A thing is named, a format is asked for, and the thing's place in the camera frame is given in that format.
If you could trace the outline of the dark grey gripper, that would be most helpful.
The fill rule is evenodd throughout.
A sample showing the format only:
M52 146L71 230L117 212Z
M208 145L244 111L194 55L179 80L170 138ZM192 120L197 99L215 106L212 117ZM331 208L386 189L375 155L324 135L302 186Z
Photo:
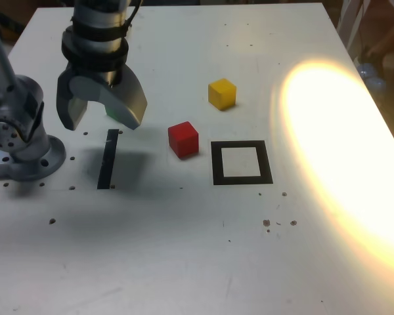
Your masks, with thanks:
M104 105L114 119L129 129L141 125L147 100L139 79L128 65L111 72L101 72L100 82L77 75L72 65L58 77L56 110L63 126L75 131L87 109L87 101Z

